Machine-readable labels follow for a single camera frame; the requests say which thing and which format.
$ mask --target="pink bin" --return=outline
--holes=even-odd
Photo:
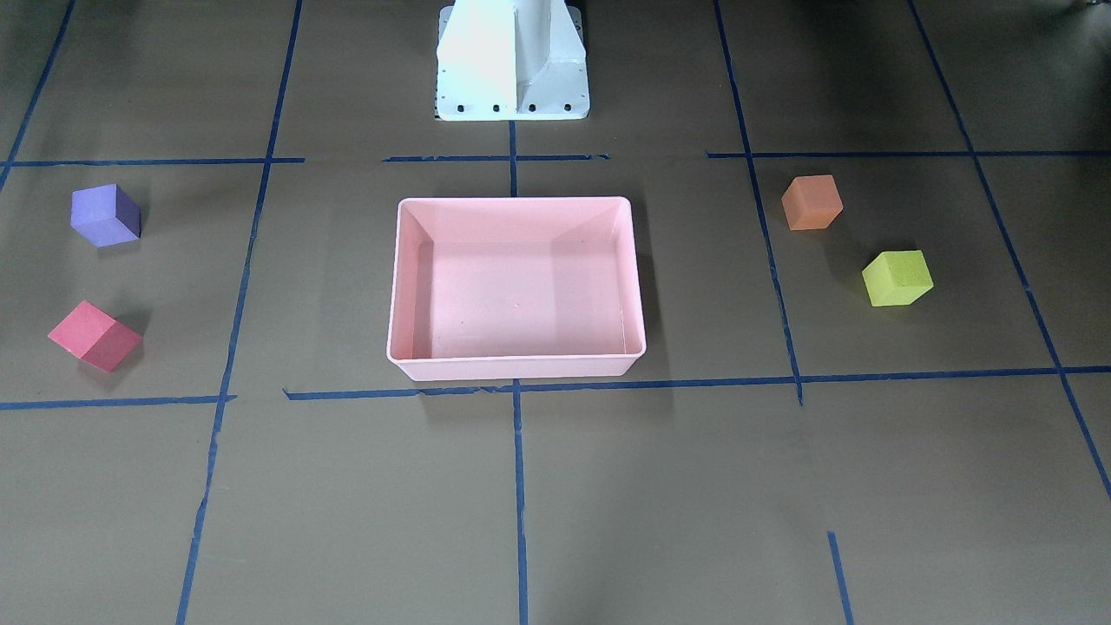
[[[625,198],[398,205],[387,356],[418,382],[619,376],[644,354]]]

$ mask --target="gray floor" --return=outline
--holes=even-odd
[[[433,119],[443,3],[0,2],[0,624],[1111,623],[1111,7],[594,0],[590,117],[508,127]],[[413,385],[397,202],[512,193],[632,200],[648,354]]]

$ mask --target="blue painter's tape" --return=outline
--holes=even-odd
[[[562,161],[562,160],[610,160],[609,154],[524,154],[518,155],[517,160],[528,161]]]
[[[228,341],[228,362],[224,366],[223,377],[220,382],[220,397],[217,402],[216,415],[212,420],[212,436],[209,441],[208,467],[204,478],[204,495],[201,497],[200,506],[197,508],[197,517],[193,521],[193,536],[189,544],[189,558],[186,562],[186,575],[181,583],[181,598],[178,602],[177,625],[186,625],[186,617],[189,612],[189,598],[193,586],[193,576],[197,572],[197,557],[200,553],[201,536],[204,531],[204,517],[208,511],[209,495],[212,491],[212,474],[216,471],[217,438],[223,429],[223,415],[231,385],[231,372],[236,364],[236,350],[239,343],[239,332],[243,322],[243,306],[247,302],[247,286],[251,278],[251,258],[254,253],[254,241],[259,234],[259,220],[262,216],[262,205],[266,202],[267,185],[270,182],[270,168],[273,164],[274,147],[278,142],[278,129],[281,127],[281,111],[286,100],[286,87],[289,84],[289,71],[293,64],[293,49],[297,43],[298,27],[301,22],[301,4],[303,0],[297,0],[293,9],[293,23],[290,28],[289,44],[286,48],[286,63],[282,67],[281,83],[278,87],[278,100],[274,103],[273,121],[270,124],[270,141],[267,147],[267,159],[262,164],[262,178],[259,181],[259,196],[254,203],[254,218],[251,222],[251,234],[247,242],[247,253],[243,260],[243,273],[239,283],[239,296],[236,300],[236,314],[231,324],[231,336]]]
[[[755,159],[782,158],[969,158],[967,151],[754,152]]]
[[[517,122],[509,122],[509,196],[517,196]]]
[[[34,107],[38,105],[39,98],[42,97],[42,89],[47,85],[47,78],[50,77],[50,70],[54,67],[58,50],[61,49],[62,41],[66,39],[66,31],[69,29],[70,18],[73,17],[73,7],[76,4],[77,0],[70,0],[69,4],[66,6],[66,14],[62,16],[62,23],[58,27],[54,44],[50,48],[50,54],[47,56],[47,63],[42,67],[42,73],[39,74],[39,82],[36,83],[34,91],[31,93],[31,101],[28,102],[27,111],[23,112],[23,120],[19,123],[19,132],[16,133],[16,140],[11,143],[11,151],[8,152],[8,160],[4,162],[3,169],[0,170],[0,190],[3,190],[3,185],[8,181],[8,173],[11,172],[12,162],[16,160],[16,154],[19,153],[20,145],[23,144],[23,137],[27,135],[27,127],[31,123]]]
[[[513,451],[517,475],[518,623],[529,625],[529,558],[524,542],[524,450],[521,443],[521,381],[513,381]]]
[[[486,155],[486,154],[464,154],[464,155],[398,155],[389,157],[382,159],[382,162],[506,162],[509,160],[508,155]]]
[[[1108,367],[1085,367],[1078,373],[1111,373]],[[1015,376],[1055,376],[1052,367],[1029,370],[967,370],[957,372],[888,372],[875,374],[833,374],[800,376],[762,376],[747,379],[692,379],[670,381],[610,381],[610,382],[557,382],[522,384],[521,393],[560,393],[567,391],[630,391],[640,389],[712,389],[722,386],[773,386],[802,384],[832,384],[860,382],[894,382],[920,380],[998,379]],[[441,389],[392,389],[367,391],[330,391],[313,393],[290,393],[282,390],[290,402],[316,402],[331,400],[374,400],[381,397],[416,397],[418,395],[474,395],[478,393],[512,393],[512,385],[460,386]]]
[[[234,400],[229,395],[227,402]],[[171,404],[216,404],[219,395],[189,397],[124,397],[108,400],[54,400],[46,402],[0,402],[0,411],[56,411],[61,409],[96,409],[124,406],[167,406]]]
[[[167,165],[167,164],[264,164],[267,161],[274,164],[302,163],[304,158],[280,157],[267,159],[262,158],[149,158],[149,159],[123,159],[123,160],[17,160],[12,167],[137,167],[137,165]]]
[[[679,380],[679,381],[621,381],[621,382],[579,382],[527,384],[521,386],[524,393],[550,393],[562,391],[623,391],[637,389],[710,389],[715,386],[765,386],[794,384],[791,376],[753,377],[753,379],[719,379],[719,380]]]
[[[1094,367],[1065,367],[1064,373],[1072,374],[1111,374],[1111,365]]]
[[[833,558],[833,573],[837,574],[837,587],[841,593],[841,611],[844,613],[844,625],[855,625],[852,618],[852,603],[849,602],[849,586],[844,582],[844,568],[841,566],[841,550],[837,546],[837,535],[825,533],[830,542],[830,556]]]
[[[794,379],[794,391],[799,397],[799,405],[803,404],[802,381],[799,374],[799,361],[794,354],[794,341],[791,339],[791,324],[787,317],[787,303],[783,301],[783,288],[779,283],[779,269],[775,266],[775,251],[772,249],[771,234],[768,232],[768,219],[764,214],[763,198],[760,195],[760,180],[757,178],[757,165],[752,159],[752,145],[749,142],[749,130],[744,123],[744,109],[741,107],[741,91],[737,87],[737,72],[733,70],[733,56],[729,51],[729,40],[725,37],[725,22],[721,17],[721,1],[713,0],[713,12],[718,19],[718,36],[721,38],[721,53],[725,58],[725,70],[729,73],[729,85],[733,93],[733,107],[737,109],[737,124],[741,130],[741,143],[744,145],[744,153],[749,165],[749,181],[752,184],[752,196],[757,202],[757,216],[760,219],[760,231],[764,238],[764,248],[768,253],[768,270],[771,273],[772,285],[775,286],[775,298],[779,300],[779,316],[783,323],[783,343],[787,346],[787,356],[791,363],[791,375]]]
[[[476,395],[479,393],[510,393],[510,386],[449,386],[441,389],[391,389],[382,391],[331,391],[322,393],[290,393],[282,390],[290,402],[316,402],[321,400],[377,400],[382,397],[417,397],[424,395]]]
[[[802,376],[805,384],[841,383],[841,382],[888,382],[913,380],[957,380],[957,379],[1001,379],[1013,376],[1055,376],[1052,367],[1035,367],[1030,370],[968,370],[960,372],[892,372],[880,374],[834,374],[825,376]]]
[[[1049,352],[1050,360],[1053,361],[1054,371],[1061,380],[1061,389],[1064,391],[1064,395],[1069,401],[1069,407],[1072,409],[1073,417],[1077,420],[1077,425],[1080,427],[1081,435],[1084,438],[1084,444],[1088,446],[1089,454],[1092,456],[1092,463],[1095,465],[1095,471],[1100,476],[1100,482],[1103,484],[1103,490],[1107,493],[1108,498],[1111,498],[1111,480],[1108,478],[1107,468],[1103,466],[1103,460],[1100,457],[1099,450],[1095,447],[1095,443],[1092,441],[1091,433],[1088,430],[1088,423],[1084,420],[1084,415],[1081,413],[1080,405],[1077,403],[1075,396],[1072,393],[1072,385],[1069,384],[1069,375],[1061,364],[1061,359],[1057,353],[1057,347],[1053,345],[1053,340],[1050,337],[1045,320],[1042,317],[1041,309],[1038,305],[1038,300],[1034,298],[1033,289],[1030,286],[1030,281],[1027,279],[1027,272],[1022,268],[1022,262],[1019,261],[1019,254],[1011,241],[1010,233],[1007,231],[1007,224],[1003,222],[1003,214],[999,210],[995,195],[991,190],[991,184],[988,182],[988,175],[984,173],[983,167],[980,163],[980,158],[977,155],[975,147],[972,144],[972,135],[969,133],[968,127],[964,124],[964,118],[961,115],[961,111],[957,107],[957,99],[953,97],[953,92],[949,88],[949,81],[945,80],[945,74],[941,70],[941,62],[938,60],[938,56],[933,50],[933,44],[930,43],[930,37],[925,32],[925,24],[922,23],[922,18],[918,12],[918,7],[914,6],[914,0],[907,0],[907,7],[910,9],[911,16],[914,18],[914,24],[918,27],[919,34],[922,37],[922,43],[925,46],[925,51],[930,57],[930,62],[933,63],[933,70],[938,75],[938,81],[941,83],[941,88],[945,92],[945,99],[949,101],[949,107],[952,109],[953,117],[957,119],[957,127],[960,129],[961,135],[964,138],[964,144],[972,154],[972,162],[975,165],[977,175],[980,178],[980,184],[983,187],[983,192],[988,198],[988,205],[991,206],[991,213],[995,219],[995,224],[999,226],[999,233],[1003,239],[1003,244],[1007,246],[1007,253],[1011,256],[1011,263],[1014,265],[1014,271],[1019,275],[1019,282],[1022,284],[1023,291],[1025,291],[1027,301],[1030,304],[1031,312],[1033,312],[1034,321],[1038,323],[1038,330],[1041,331],[1042,340],[1045,343],[1045,350]]]
[[[977,152],[987,158],[1022,158],[1022,157],[1111,157],[1111,150],[990,150]]]
[[[382,159],[382,162],[512,162],[520,161],[563,161],[563,160],[610,160],[610,154],[514,154],[516,141],[511,142],[509,154],[441,154],[441,155],[393,155]]]

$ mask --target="foam cube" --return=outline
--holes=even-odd
[[[139,238],[139,205],[119,184],[73,191],[70,225],[97,246]]]
[[[783,211],[792,230],[825,228],[842,208],[832,175],[799,175],[783,193]]]
[[[142,341],[138,333],[88,301],[78,303],[47,336],[73,356],[109,373]]]
[[[872,305],[905,305],[933,288],[921,250],[883,251],[864,266]]]

